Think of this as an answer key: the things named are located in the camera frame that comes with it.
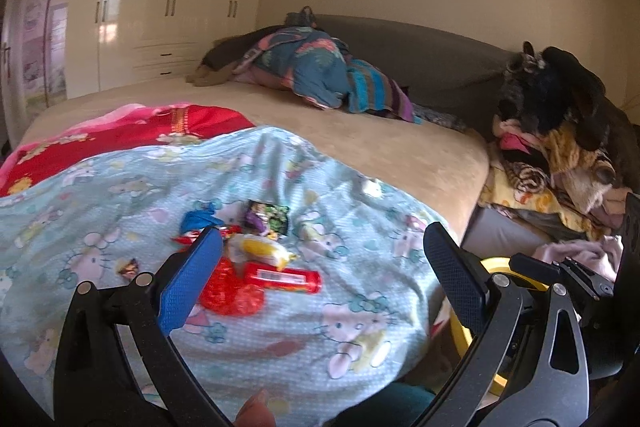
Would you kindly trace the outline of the left hand red nails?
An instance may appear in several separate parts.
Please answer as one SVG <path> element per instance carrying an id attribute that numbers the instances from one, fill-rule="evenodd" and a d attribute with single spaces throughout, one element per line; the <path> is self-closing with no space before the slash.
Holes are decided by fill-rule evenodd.
<path id="1" fill-rule="evenodd" d="M 235 427 L 276 427 L 276 419 L 268 409 L 269 395 L 265 389 L 258 391 L 248 399 L 236 414 Z"/>

